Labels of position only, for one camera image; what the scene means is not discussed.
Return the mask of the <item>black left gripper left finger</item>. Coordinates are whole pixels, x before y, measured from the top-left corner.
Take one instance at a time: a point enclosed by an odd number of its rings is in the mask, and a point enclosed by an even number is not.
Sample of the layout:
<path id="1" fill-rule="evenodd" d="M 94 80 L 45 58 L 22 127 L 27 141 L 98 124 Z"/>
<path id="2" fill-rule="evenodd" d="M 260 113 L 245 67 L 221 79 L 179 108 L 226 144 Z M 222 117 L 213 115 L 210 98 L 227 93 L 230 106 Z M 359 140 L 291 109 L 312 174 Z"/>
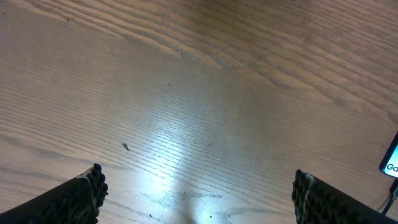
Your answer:
<path id="1" fill-rule="evenodd" d="M 6 224 L 97 224 L 108 194 L 101 166 L 84 173 L 1 214 Z"/>

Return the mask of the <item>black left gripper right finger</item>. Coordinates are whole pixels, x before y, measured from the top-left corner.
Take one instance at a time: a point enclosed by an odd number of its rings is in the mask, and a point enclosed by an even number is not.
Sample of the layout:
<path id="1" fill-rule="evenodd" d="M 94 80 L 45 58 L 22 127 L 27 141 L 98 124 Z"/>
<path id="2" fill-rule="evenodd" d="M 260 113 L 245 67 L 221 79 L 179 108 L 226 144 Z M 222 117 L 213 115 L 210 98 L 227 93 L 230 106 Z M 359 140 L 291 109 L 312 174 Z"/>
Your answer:
<path id="1" fill-rule="evenodd" d="M 292 201 L 297 224 L 397 224 L 300 169 L 295 173 Z"/>

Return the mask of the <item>blue Samsung Galaxy smartphone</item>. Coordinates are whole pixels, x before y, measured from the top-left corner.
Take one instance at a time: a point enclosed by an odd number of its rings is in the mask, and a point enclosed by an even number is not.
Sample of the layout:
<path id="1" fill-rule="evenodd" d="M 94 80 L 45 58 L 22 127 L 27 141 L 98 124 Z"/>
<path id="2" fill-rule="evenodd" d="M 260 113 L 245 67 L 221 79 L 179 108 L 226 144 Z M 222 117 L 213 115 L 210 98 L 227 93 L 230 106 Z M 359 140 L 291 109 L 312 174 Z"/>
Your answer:
<path id="1" fill-rule="evenodd" d="M 394 136 L 391 144 L 389 145 L 380 165 L 379 170 L 384 175 L 389 177 L 398 178 L 397 173 L 397 143 L 398 133 Z"/>

